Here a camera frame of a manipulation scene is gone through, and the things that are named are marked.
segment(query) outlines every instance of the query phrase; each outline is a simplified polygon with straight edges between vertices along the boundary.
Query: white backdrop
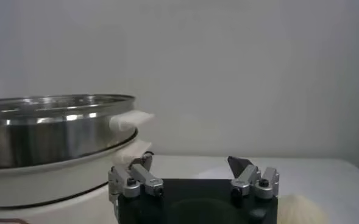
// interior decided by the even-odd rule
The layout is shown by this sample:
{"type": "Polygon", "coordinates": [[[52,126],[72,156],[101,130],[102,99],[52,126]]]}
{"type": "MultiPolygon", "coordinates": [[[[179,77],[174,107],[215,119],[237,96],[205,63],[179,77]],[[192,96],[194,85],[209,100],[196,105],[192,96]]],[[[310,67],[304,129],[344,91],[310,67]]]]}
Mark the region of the white backdrop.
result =
{"type": "Polygon", "coordinates": [[[359,0],[0,1],[0,97],[128,93],[164,154],[359,166],[359,0]]]}

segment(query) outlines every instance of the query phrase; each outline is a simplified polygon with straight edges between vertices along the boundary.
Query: white table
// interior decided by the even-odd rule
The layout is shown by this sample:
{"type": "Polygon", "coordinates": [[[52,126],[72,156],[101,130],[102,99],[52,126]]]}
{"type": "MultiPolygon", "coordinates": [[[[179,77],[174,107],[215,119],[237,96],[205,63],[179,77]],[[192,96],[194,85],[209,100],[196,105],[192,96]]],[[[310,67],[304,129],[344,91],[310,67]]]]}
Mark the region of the white table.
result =
{"type": "MultiPolygon", "coordinates": [[[[280,173],[280,195],[300,194],[317,203],[331,224],[359,224],[359,169],[338,159],[248,158],[262,171],[280,173]]],[[[154,156],[160,178],[232,179],[226,157],[154,156]]]]}

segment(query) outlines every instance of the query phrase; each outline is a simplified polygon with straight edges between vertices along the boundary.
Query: bolt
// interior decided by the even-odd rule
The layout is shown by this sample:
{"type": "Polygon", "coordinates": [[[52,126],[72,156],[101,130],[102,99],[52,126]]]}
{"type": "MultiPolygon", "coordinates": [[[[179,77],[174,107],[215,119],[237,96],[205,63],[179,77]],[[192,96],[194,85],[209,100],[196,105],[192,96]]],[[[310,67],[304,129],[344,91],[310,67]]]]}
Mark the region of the bolt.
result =
{"type": "Polygon", "coordinates": [[[135,180],[135,179],[133,179],[133,178],[128,178],[127,180],[126,180],[126,185],[128,185],[128,186],[133,186],[133,185],[135,185],[137,183],[137,181],[135,180]]]}
{"type": "Polygon", "coordinates": [[[268,187],[268,186],[269,186],[269,181],[266,180],[266,179],[261,179],[261,180],[259,181],[259,186],[260,186],[260,187],[268,187]]]}

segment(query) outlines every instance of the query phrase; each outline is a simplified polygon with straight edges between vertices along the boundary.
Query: metal bracket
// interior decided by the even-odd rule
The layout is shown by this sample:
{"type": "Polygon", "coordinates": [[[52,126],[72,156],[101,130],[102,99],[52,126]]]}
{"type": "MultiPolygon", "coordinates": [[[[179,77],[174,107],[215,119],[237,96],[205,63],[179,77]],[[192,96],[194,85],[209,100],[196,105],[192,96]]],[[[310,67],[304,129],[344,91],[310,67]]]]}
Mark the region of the metal bracket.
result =
{"type": "Polygon", "coordinates": [[[140,182],[132,178],[125,168],[113,166],[108,172],[108,189],[111,202],[116,200],[119,194],[134,198],[140,195],[140,182]]]}
{"type": "Polygon", "coordinates": [[[267,167],[261,180],[256,182],[255,195],[261,199],[271,199],[278,197],[279,193],[279,173],[277,169],[267,167]]]}
{"type": "Polygon", "coordinates": [[[250,187],[260,179],[260,171],[257,166],[248,165],[236,179],[233,179],[231,194],[233,197],[243,197],[250,193],[250,187]]]}
{"type": "Polygon", "coordinates": [[[162,196],[164,193],[163,180],[154,177],[148,170],[140,164],[133,164],[130,168],[130,174],[137,181],[145,186],[145,192],[152,196],[162,196]]]}

